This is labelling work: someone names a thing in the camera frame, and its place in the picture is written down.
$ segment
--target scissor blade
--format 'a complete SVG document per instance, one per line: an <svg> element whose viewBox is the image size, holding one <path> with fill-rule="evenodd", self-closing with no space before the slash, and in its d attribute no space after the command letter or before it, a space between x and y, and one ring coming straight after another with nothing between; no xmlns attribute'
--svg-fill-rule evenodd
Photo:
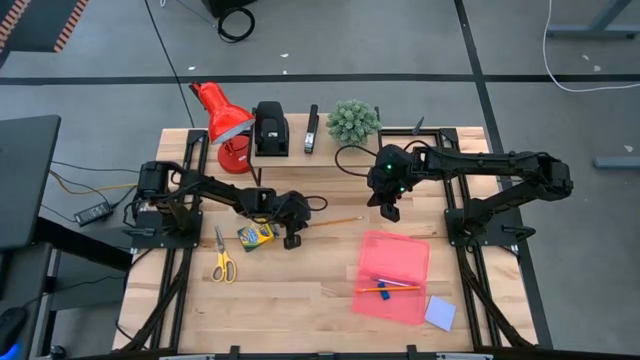
<svg viewBox="0 0 640 360"><path fill-rule="evenodd" d="M224 252L224 242L222 241L222 232L218 225L216 225L216 243L218 244L218 252L222 254Z"/></svg>

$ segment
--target transparent pink box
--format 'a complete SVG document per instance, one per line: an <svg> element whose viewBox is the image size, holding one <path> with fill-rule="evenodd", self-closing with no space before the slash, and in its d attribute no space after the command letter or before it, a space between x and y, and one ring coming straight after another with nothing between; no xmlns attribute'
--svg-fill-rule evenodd
<svg viewBox="0 0 640 360"><path fill-rule="evenodd" d="M364 234L353 295L353 311L406 324L424 323L427 302L429 243L407 236L368 231ZM383 300L379 292L356 292L375 288L386 279L420 286L419 290L390 291Z"/></svg>

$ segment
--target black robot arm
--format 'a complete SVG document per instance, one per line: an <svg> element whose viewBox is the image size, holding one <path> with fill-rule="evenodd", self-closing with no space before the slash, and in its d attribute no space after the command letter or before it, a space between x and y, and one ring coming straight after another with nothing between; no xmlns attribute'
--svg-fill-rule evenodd
<svg viewBox="0 0 640 360"><path fill-rule="evenodd" d="M395 145L383 147L367 175L373 189L368 206L380 206L380 214L400 220L397 199L422 180L450 180L458 175L517 176L522 179L486 199L471 199L465 207L463 227L481 231L491 217L529 201L555 201L571 194L569 167L547 153L465 154L448 148L416 146L411 153Z"/></svg>
<svg viewBox="0 0 640 360"><path fill-rule="evenodd" d="M180 187L169 191L169 181L180 174ZM176 199L183 195L202 197L229 205L233 210L253 221L275 222L286 228L284 247L293 249L301 244L297 231L306 228L312 209L307 198L296 191L277 195L269 188L239 189L195 170L185 170L174 162L150 161L142 166L136 198L149 201L164 216L175 220L178 231L189 231L188 210Z"/></svg>

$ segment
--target potted succulent plant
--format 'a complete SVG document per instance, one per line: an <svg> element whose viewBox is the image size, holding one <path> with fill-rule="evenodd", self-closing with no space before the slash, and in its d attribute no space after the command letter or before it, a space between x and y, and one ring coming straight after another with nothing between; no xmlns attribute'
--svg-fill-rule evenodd
<svg viewBox="0 0 640 360"><path fill-rule="evenodd" d="M368 136L382 125L369 104L358 101L339 101L327 121L329 134L342 145L365 145Z"/></svg>

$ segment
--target lamp base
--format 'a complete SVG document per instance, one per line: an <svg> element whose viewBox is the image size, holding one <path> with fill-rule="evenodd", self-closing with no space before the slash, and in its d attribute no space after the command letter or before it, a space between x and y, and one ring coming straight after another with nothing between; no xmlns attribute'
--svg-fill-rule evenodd
<svg viewBox="0 0 640 360"><path fill-rule="evenodd" d="M238 135L225 141L218 149L218 163L230 174L249 172L249 137Z"/></svg>

